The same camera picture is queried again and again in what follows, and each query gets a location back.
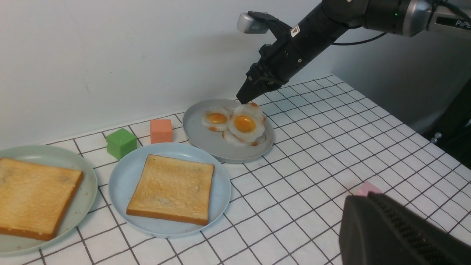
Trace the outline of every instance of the white grid tablecloth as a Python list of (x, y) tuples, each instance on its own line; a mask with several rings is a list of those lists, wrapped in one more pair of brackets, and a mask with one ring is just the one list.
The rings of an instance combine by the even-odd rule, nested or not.
[[(275, 144), (247, 164), (224, 164), (233, 185), (225, 214), (194, 235), (151, 238), (110, 205), (117, 161), (107, 130), (52, 143), (88, 160), (98, 175), (92, 210), (65, 240), (2, 265), (341, 264), (343, 202), (364, 181), (471, 244), (471, 171), (334, 75), (262, 95)], [(182, 113), (174, 141), (188, 143)], [(150, 144), (149, 121), (124, 126)]]

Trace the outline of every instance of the fried egg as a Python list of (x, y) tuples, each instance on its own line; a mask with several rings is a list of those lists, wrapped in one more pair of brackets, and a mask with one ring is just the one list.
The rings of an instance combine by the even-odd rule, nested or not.
[(265, 140), (267, 139), (266, 135), (265, 134), (262, 134), (262, 136), (258, 137), (255, 142), (251, 143), (250, 145), (252, 146), (257, 146), (259, 144), (263, 144), (263, 142), (265, 142)]
[(203, 114), (203, 126), (213, 132), (223, 132), (227, 129), (231, 112), (226, 108), (211, 108)]
[(265, 131), (265, 115), (255, 103), (240, 105), (230, 116), (228, 128), (239, 141), (255, 142)]
[(228, 143), (231, 143), (235, 146), (250, 146), (250, 143), (242, 142), (237, 137), (235, 137), (230, 130), (225, 130), (222, 132), (222, 138)]
[(246, 143), (246, 142), (240, 141), (235, 135), (231, 133), (230, 130), (223, 131), (222, 138), (235, 146), (258, 146), (259, 144), (262, 144), (267, 139), (265, 134), (262, 134), (262, 136), (258, 137), (254, 142)]

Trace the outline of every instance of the plate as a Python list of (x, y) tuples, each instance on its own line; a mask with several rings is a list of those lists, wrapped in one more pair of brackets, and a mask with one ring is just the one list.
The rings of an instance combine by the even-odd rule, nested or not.
[[(126, 214), (126, 207), (136, 190), (149, 154), (214, 164), (207, 225)], [(229, 174), (219, 161), (201, 149), (182, 143), (155, 143), (132, 151), (118, 162), (111, 173), (108, 187), (112, 205), (129, 225), (160, 238), (186, 236), (210, 226), (226, 210), (232, 191)]]
[(267, 139), (258, 146), (235, 146), (222, 138), (221, 132), (212, 132), (203, 126), (201, 118), (212, 107), (236, 108), (240, 102), (229, 99), (209, 99), (191, 106), (183, 116), (183, 130), (190, 143), (213, 155), (218, 161), (240, 164), (260, 158), (273, 145), (274, 132), (270, 121), (265, 121)]
[(22, 238), (17, 236), (0, 235), (0, 256), (7, 257), (30, 253), (46, 248), (65, 238), (70, 231), (82, 221), (92, 207), (98, 191), (97, 175), (92, 166), (81, 156), (72, 151), (49, 145), (20, 146), (0, 151), (0, 157), (79, 169), (84, 172), (80, 188), (75, 194), (57, 236), (49, 241)]

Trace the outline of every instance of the toast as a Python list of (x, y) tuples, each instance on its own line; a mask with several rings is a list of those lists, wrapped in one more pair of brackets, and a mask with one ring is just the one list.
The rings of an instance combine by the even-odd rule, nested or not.
[(213, 164), (148, 155), (128, 215), (208, 224)]
[(51, 240), (83, 172), (0, 158), (0, 234)]

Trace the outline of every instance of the bread crust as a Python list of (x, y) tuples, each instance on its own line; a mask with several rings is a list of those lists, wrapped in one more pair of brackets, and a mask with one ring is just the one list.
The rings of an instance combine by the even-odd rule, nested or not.
[(187, 216), (180, 216), (180, 215), (170, 215), (170, 214), (163, 214), (158, 212), (148, 212), (148, 211), (140, 211), (134, 209), (127, 209), (126, 214), (128, 215), (136, 215), (141, 217), (150, 217), (150, 218), (157, 218), (169, 221), (177, 221), (177, 222), (185, 222), (191, 224), (199, 224), (199, 225), (207, 225), (207, 219), (200, 219), (200, 218), (191, 218)]
[(22, 230), (22, 229), (16, 229), (16, 228), (8, 228), (8, 227), (0, 227), (0, 234), (4, 235), (12, 235), (12, 236), (18, 236), (18, 237), (24, 237), (24, 238), (31, 238), (31, 239), (36, 239), (36, 240), (43, 240), (43, 241), (49, 241), (57, 236), (57, 231), (64, 219), (65, 214), (67, 213), (69, 206), (75, 197), (75, 194), (80, 188), (80, 185), (83, 181), (83, 171), (80, 172), (79, 177), (77, 178), (77, 181), (75, 182), (75, 186), (72, 189), (69, 197), (67, 198), (67, 201), (64, 203), (64, 207), (62, 208), (58, 219), (56, 220), (56, 223), (54, 224), (53, 232), (52, 233), (40, 233), (40, 232), (34, 232), (34, 231), (28, 231), (28, 230)]

